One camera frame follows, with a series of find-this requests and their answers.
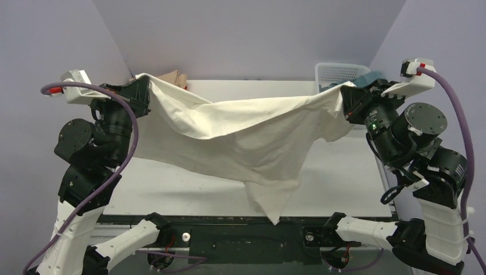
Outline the white t shirt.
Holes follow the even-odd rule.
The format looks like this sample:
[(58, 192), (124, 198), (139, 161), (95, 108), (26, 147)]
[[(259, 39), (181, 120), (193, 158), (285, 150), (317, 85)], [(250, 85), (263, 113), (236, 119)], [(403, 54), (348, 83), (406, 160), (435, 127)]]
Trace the white t shirt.
[(273, 224), (299, 187), (313, 143), (351, 130), (339, 87), (213, 103), (147, 73), (136, 78), (148, 80), (150, 111), (138, 119), (135, 156), (242, 182), (249, 202)]

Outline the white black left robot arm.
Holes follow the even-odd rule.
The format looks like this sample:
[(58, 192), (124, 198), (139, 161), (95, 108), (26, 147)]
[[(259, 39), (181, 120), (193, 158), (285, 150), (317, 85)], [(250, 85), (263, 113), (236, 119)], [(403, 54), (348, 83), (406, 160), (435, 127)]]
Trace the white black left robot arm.
[(58, 191), (57, 217), (49, 243), (29, 261), (23, 274), (108, 274), (137, 250), (174, 242), (170, 223), (157, 213), (109, 241), (90, 245), (99, 216), (110, 202), (121, 173), (138, 145), (137, 118), (149, 113), (149, 79), (126, 85), (80, 82), (46, 85), (44, 95), (78, 91), (93, 121), (73, 119), (61, 129), (55, 154), (69, 165)]

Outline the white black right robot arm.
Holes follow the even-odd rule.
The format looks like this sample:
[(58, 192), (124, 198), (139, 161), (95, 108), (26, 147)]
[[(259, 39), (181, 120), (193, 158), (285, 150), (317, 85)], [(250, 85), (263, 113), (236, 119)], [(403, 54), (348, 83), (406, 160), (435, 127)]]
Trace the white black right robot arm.
[(397, 178), (380, 201), (386, 205), (401, 191), (410, 190), (422, 210), (421, 218), (378, 222), (334, 213), (322, 227), (305, 229), (305, 245), (329, 247), (323, 258), (343, 268), (349, 256), (340, 248), (372, 245), (391, 251), (412, 268), (434, 274), (461, 274), (470, 252), (463, 231), (460, 199), (467, 181), (467, 159), (442, 146), (440, 134), (447, 120), (436, 107), (413, 103), (402, 113), (403, 95), (386, 91), (396, 82), (377, 80), (364, 88), (343, 85), (343, 113), (352, 124), (366, 127), (366, 141), (374, 155)]

